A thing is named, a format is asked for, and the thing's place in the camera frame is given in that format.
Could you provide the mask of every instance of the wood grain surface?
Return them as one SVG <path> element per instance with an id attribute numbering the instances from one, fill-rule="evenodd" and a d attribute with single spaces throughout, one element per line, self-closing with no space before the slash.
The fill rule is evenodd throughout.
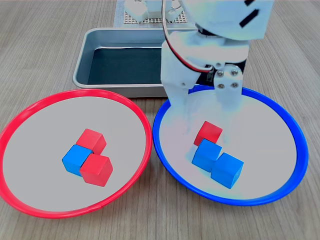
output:
<path id="1" fill-rule="evenodd" d="M 110 0 L 0 1 L 0 131 L 32 103 L 76 88 L 84 34 L 112 27 L 115 8 Z M 252 42 L 244 85 L 285 107 L 305 134 L 309 166 L 290 195 L 256 207 L 212 202 L 178 183 L 153 150 L 138 182 L 91 214 L 35 218 L 0 199 L 0 240 L 320 239 L 320 1 L 276 1 L 265 38 Z M 152 124 L 164 99 L 134 101 Z"/>

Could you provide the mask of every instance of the blue bowl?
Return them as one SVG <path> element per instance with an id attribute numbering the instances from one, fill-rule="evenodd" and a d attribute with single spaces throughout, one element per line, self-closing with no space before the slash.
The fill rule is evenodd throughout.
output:
<path id="1" fill-rule="evenodd" d="M 198 91 L 213 90 L 213 89 L 214 87 L 197 85 L 193 89 L 189 90 L 189 94 L 195 93 Z M 275 101 L 271 100 L 270 98 L 248 88 L 242 89 L 242 95 L 257 99 L 260 102 L 263 102 L 264 104 L 272 108 L 276 113 L 278 113 L 278 115 L 287 124 L 294 138 L 295 147 L 296 147 L 295 168 L 289 180 L 277 191 L 259 198 L 238 200 L 238 199 L 224 198 L 224 197 L 219 197 L 219 196 L 209 194 L 193 186 L 186 180 L 184 180 L 168 163 L 160 144 L 160 138 L 159 138 L 160 125 L 166 111 L 171 106 L 169 100 L 167 100 L 162 105 L 162 107 L 160 108 L 160 110 L 158 111 L 155 117 L 155 120 L 153 123 L 153 143 L 154 143 L 156 153 L 158 154 L 162 164 L 169 171 L 169 173 L 171 173 L 171 175 L 175 179 L 177 179 L 181 184 L 186 186 L 191 191 L 199 194 L 200 196 L 219 202 L 219 203 L 235 205 L 235 206 L 257 206 L 257 205 L 268 204 L 285 197 L 300 184 L 300 182 L 302 181 L 302 179 L 304 178 L 307 172 L 307 167 L 309 162 L 308 145 L 307 145 L 306 138 L 302 130 L 300 129 L 299 125 L 283 107 L 281 107 L 279 104 L 277 104 Z"/>

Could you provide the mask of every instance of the screw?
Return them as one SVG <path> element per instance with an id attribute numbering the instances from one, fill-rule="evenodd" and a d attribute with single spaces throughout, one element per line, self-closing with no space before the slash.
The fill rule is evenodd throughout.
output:
<path id="1" fill-rule="evenodd" d="M 238 71 L 237 71 L 237 70 L 232 70 L 232 71 L 231 71 L 231 75 L 232 75 L 232 76 L 236 76 L 237 74 L 238 74 Z"/>
<path id="2" fill-rule="evenodd" d="M 233 87 L 233 88 L 237 88 L 238 86 L 239 86 L 239 84 L 236 83 L 236 82 L 234 82 L 234 83 L 231 84 L 231 87 Z"/>
<path id="3" fill-rule="evenodd" d="M 216 74 L 217 74 L 218 77 L 223 77 L 224 72 L 223 71 L 218 71 Z"/>

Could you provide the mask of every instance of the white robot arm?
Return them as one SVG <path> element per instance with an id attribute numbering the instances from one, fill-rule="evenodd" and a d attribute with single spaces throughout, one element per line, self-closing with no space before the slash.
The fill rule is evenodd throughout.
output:
<path id="1" fill-rule="evenodd" d="M 198 31 L 168 34 L 162 2 L 161 82 L 171 107 L 185 108 L 195 84 L 214 86 L 227 112 L 239 107 L 250 41 L 263 39 L 273 0 L 182 0 Z"/>

